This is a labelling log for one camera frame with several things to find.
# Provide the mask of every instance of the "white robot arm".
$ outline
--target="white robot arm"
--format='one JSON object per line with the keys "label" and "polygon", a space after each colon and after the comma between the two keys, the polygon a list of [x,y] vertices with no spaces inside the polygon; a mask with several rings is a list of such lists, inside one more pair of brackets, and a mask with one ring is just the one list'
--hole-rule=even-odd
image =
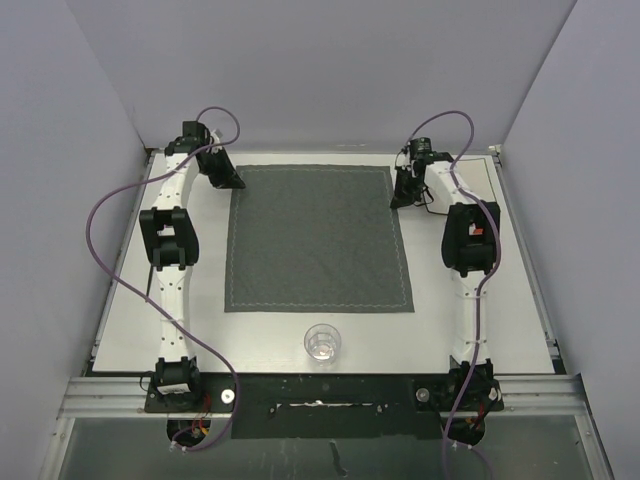
{"label": "white robot arm", "polygon": [[[176,170],[195,149],[220,143],[217,132],[201,123],[184,122],[183,134],[165,149],[167,171]],[[187,212],[191,186],[203,173],[215,188],[245,188],[222,147],[196,155],[165,179],[158,198],[140,212],[147,258],[160,288],[160,305],[178,324],[189,329],[189,282],[198,261],[199,245]],[[161,317],[160,351],[149,383],[156,396],[182,405],[197,403],[202,395],[200,373],[192,342]]]}
{"label": "white robot arm", "polygon": [[[451,178],[451,155],[434,152],[428,138],[412,140],[403,150],[406,158],[397,166],[394,199],[391,208],[422,201],[423,193],[431,197],[433,211],[446,213],[442,240],[442,257],[451,269],[456,295],[455,337],[451,356],[458,365],[470,363],[476,340],[476,308],[480,308],[479,350],[476,364],[490,361],[486,332],[486,288],[478,299],[477,287],[491,270],[496,259],[495,239],[487,219],[474,201],[460,193],[472,192],[458,174],[459,185]],[[485,202],[496,224],[500,209],[496,202]]]}
{"label": "white robot arm", "polygon": [[[458,175],[460,186],[456,187],[449,173],[451,164],[448,161],[437,161],[428,165],[425,172],[425,185],[433,192],[434,204],[441,203],[448,209],[451,205],[472,205],[475,202],[463,196],[460,188],[467,192],[473,192],[465,183],[464,179]],[[470,237],[480,236],[484,233],[482,227],[471,223],[468,227]],[[471,362],[476,343],[476,308],[478,306],[477,287],[485,276],[484,271],[468,271],[466,275],[451,269],[451,278],[454,282],[456,295],[455,301],[455,337],[453,340],[452,356],[461,365],[462,362]],[[486,287],[482,291],[480,298],[480,318],[486,319]],[[480,323],[480,346],[477,364],[483,364],[490,358],[487,346],[486,321]]]}

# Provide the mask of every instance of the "white board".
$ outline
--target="white board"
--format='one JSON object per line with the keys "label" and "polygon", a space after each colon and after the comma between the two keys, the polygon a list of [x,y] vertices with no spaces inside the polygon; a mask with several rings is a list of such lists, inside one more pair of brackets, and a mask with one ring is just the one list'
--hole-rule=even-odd
{"label": "white board", "polygon": [[[390,166],[389,155],[233,154],[236,165],[334,164]],[[151,176],[164,172],[156,155]],[[501,206],[503,263],[489,283],[488,343],[499,374],[553,373],[545,335],[505,200],[491,157],[471,156],[460,164],[469,186]],[[148,185],[142,207],[154,202],[160,184]],[[206,177],[194,182],[189,215],[200,241],[200,259],[190,287],[191,331],[222,353],[239,372],[444,373],[454,325],[450,271],[442,263],[440,243],[445,218],[421,208],[399,211],[414,313],[265,313],[224,312],[225,262],[230,191],[214,190]],[[144,289],[149,271],[138,228],[130,240],[122,277]],[[151,296],[158,298],[157,286]],[[329,323],[342,336],[336,363],[319,367],[307,356],[303,337],[316,323]],[[118,286],[94,364],[97,372],[152,370],[160,344],[160,315],[139,297]],[[215,357],[197,347],[205,372],[225,371]]]}

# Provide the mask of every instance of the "glass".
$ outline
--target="glass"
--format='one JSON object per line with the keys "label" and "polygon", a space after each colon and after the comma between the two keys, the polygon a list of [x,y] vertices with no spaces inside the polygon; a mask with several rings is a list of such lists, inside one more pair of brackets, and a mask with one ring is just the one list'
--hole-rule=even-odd
{"label": "glass", "polygon": [[320,365],[329,365],[335,362],[341,346],[340,333],[326,323],[314,325],[307,330],[304,336],[305,350]]}

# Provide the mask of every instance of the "screw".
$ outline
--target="screw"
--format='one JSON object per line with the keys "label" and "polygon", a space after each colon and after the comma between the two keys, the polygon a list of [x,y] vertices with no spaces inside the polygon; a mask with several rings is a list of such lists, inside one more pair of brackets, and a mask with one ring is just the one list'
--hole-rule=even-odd
{"label": "screw", "polygon": [[424,387],[423,388],[419,388],[416,391],[416,398],[418,399],[419,402],[426,403],[426,402],[429,401],[429,397],[430,397],[429,390],[427,390]]}
{"label": "screw", "polygon": [[235,398],[236,398],[236,394],[234,393],[234,391],[228,388],[223,390],[222,393],[220,394],[220,399],[222,400],[222,403],[224,403],[225,405],[229,405],[231,402],[233,402]]}

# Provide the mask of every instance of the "white wall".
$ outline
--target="white wall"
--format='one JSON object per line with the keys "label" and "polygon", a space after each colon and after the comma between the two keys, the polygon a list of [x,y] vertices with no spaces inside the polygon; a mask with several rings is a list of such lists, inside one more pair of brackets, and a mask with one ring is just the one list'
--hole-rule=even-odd
{"label": "white wall", "polygon": [[[574,2],[67,0],[147,145],[217,103],[238,148],[365,151],[451,108],[478,119],[476,148],[503,141]],[[465,128],[429,133],[460,148]]]}
{"label": "white wall", "polygon": [[[0,64],[0,476],[32,479],[106,294],[85,217],[144,152],[63,0],[2,1]],[[111,262],[131,203],[96,225]]]}
{"label": "white wall", "polygon": [[640,3],[580,0],[505,144],[560,346],[616,478],[640,475]]}

